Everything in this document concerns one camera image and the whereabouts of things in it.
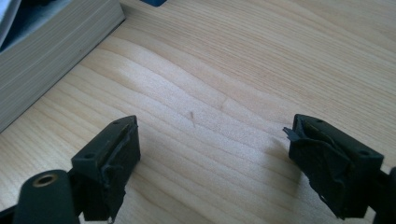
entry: light wood surface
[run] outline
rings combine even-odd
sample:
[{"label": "light wood surface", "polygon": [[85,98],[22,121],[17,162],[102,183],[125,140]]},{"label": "light wood surface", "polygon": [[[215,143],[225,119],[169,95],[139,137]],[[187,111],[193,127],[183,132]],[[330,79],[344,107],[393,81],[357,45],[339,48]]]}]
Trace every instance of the light wood surface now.
[{"label": "light wood surface", "polygon": [[342,222],[288,158],[296,113],[396,165],[395,1],[121,2],[127,20],[0,134],[0,209],[127,115],[142,160],[116,223]]}]

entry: black plastic part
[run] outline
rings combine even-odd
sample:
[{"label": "black plastic part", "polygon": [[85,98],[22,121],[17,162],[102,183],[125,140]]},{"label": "black plastic part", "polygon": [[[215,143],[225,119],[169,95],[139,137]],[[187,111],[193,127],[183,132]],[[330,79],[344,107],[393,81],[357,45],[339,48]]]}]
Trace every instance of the black plastic part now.
[{"label": "black plastic part", "polygon": [[296,115],[284,131],[289,157],[320,199],[340,218],[364,217],[384,156],[321,119]]},{"label": "black plastic part", "polygon": [[0,212],[0,223],[1,224],[10,224],[12,223],[12,220],[14,219],[14,214],[15,214],[15,208],[17,206],[11,206],[6,210],[3,210]]},{"label": "black plastic part", "polygon": [[47,171],[27,180],[18,204],[0,212],[0,223],[73,224],[81,212],[86,220],[114,221],[139,160],[136,116],[115,120],[73,157],[68,173]]},{"label": "black plastic part", "polygon": [[67,172],[52,170],[28,179],[21,188],[12,223],[79,223]]},{"label": "black plastic part", "polygon": [[21,7],[46,6],[55,0],[21,0]]},{"label": "black plastic part", "polygon": [[396,223],[396,168],[381,172],[370,189],[369,204],[376,211],[374,224]]},{"label": "black plastic part", "polygon": [[75,183],[76,208],[84,218],[114,221],[125,185],[140,160],[135,116],[110,123],[72,159],[70,182]]},{"label": "black plastic part", "polygon": [[154,6],[154,7],[159,7],[164,2],[166,2],[166,0],[142,0],[142,2],[150,4],[150,5]]}]

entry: gray book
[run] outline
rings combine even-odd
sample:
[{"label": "gray book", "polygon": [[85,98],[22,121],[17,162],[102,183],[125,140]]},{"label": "gray book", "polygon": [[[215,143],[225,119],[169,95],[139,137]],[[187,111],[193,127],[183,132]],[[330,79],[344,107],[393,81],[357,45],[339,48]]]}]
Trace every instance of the gray book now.
[{"label": "gray book", "polygon": [[118,0],[2,1],[0,132],[125,19]]}]

